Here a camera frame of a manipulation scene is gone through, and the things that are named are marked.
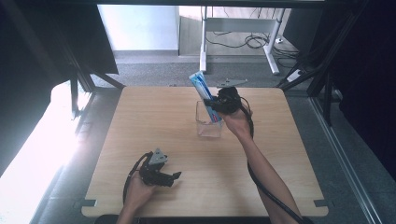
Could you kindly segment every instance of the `black curtain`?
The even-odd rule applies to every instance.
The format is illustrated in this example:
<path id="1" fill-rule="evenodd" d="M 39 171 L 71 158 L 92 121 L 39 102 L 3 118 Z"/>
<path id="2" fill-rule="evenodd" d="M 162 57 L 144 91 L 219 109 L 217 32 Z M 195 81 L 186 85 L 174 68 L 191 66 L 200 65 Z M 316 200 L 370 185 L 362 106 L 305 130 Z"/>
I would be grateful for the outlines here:
<path id="1" fill-rule="evenodd" d="M 344 96 L 340 109 L 396 179 L 394 5 L 369 1 L 335 57 L 332 75 Z"/>
<path id="2" fill-rule="evenodd" d="M 53 87 L 78 71 L 91 78 L 88 67 L 118 73 L 96 5 L 0 4 L 0 175 L 43 116 Z"/>

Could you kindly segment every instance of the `forearm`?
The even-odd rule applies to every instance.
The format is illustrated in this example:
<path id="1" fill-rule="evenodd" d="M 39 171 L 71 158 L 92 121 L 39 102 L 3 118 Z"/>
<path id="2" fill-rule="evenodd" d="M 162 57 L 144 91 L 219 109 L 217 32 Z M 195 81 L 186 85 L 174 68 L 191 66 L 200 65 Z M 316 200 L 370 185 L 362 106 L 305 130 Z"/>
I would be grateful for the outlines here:
<path id="1" fill-rule="evenodd" d="M 134 219 L 134 208 L 129 208 L 128 206 L 123 206 L 120 212 L 117 224 L 131 224 Z"/>
<path id="2" fill-rule="evenodd" d="M 298 216 L 300 212 L 286 184 L 277 174 L 274 167 L 262 155 L 250 136 L 238 136 L 247 155 L 247 161 L 260 182 L 282 203 L 293 210 Z M 293 219 L 259 190 L 262 202 L 273 223 L 293 223 Z"/>

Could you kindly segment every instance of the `white desk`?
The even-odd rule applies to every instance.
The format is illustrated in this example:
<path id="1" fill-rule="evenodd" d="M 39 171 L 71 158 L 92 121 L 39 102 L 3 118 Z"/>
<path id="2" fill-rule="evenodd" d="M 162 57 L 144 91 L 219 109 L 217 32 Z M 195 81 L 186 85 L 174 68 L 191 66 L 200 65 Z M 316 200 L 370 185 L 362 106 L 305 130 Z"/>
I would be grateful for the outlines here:
<path id="1" fill-rule="evenodd" d="M 206 71 L 206 32 L 240 32 L 240 33 L 271 33 L 270 42 L 263 47 L 265 56 L 270 64 L 274 75 L 279 74 L 276 61 L 272 55 L 272 49 L 276 40 L 277 32 L 282 23 L 285 8 L 281 8 L 275 20 L 268 19 L 232 19 L 232 18 L 208 18 L 207 7 L 204 9 L 202 18 L 202 43 L 200 52 L 199 68 Z"/>

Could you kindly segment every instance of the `desk leg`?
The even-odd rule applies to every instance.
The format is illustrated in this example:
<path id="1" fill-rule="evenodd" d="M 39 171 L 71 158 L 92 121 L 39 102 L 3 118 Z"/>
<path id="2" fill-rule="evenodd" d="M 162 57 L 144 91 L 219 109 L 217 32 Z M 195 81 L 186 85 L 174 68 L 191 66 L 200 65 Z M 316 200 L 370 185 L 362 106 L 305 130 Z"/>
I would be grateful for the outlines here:
<path id="1" fill-rule="evenodd" d="M 265 45 L 263 47 L 265 56 L 267 57 L 268 63 L 270 64 L 271 70 L 274 75 L 279 74 L 279 69 L 277 68 L 276 62 L 274 60 L 274 56 L 272 55 L 271 52 L 276 40 L 277 33 L 279 32 L 280 25 L 282 24 L 282 18 L 284 13 L 285 13 L 285 8 L 281 8 L 277 13 L 276 23 L 273 32 L 271 33 L 270 42 L 268 43 L 268 45 Z"/>
<path id="2" fill-rule="evenodd" d="M 201 43 L 201 53 L 199 60 L 199 70 L 202 72 L 206 71 L 206 12 L 207 7 L 204 10 L 204 17 L 202 18 L 202 43 Z"/>

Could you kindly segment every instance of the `gray floor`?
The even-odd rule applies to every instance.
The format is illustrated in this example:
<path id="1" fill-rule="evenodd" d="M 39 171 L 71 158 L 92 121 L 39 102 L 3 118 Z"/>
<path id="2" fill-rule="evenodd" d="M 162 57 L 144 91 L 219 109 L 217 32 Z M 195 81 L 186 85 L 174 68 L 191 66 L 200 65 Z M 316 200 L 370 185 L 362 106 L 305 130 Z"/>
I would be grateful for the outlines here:
<path id="1" fill-rule="evenodd" d="M 120 75 L 112 75 L 112 77 L 128 86 L 191 86 L 187 77 L 199 68 L 196 57 L 178 57 L 172 53 L 164 55 L 148 53 L 136 57 L 131 52 L 119 52 L 116 53 L 116 59 Z M 264 63 L 260 56 L 211 57 L 206 80 L 209 86 L 214 86 L 225 78 L 247 78 L 248 83 L 244 87 L 268 88 L 273 87 L 289 70 L 283 67 L 280 69 L 280 76 L 270 75 L 268 64 Z M 84 205 L 85 193 L 120 98 L 120 90 L 100 78 L 92 77 L 98 87 L 81 118 L 78 134 L 81 147 L 73 160 L 59 171 L 32 223 L 94 222 L 94 218 L 84 217 L 80 209 Z M 305 95 L 304 90 L 309 85 L 309 81 L 287 91 L 286 95 L 325 203 L 330 210 L 326 217 L 311 217 L 311 219 L 315 223 L 369 223 L 342 166 L 332 151 L 315 110 Z M 332 124 L 383 223 L 396 223 L 394 180 L 348 125 L 337 103 L 332 105 Z M 206 220 L 204 223 L 257 223 L 257 221 L 260 220 L 216 219 Z M 185 219 L 182 223 L 194 223 L 194 220 Z"/>

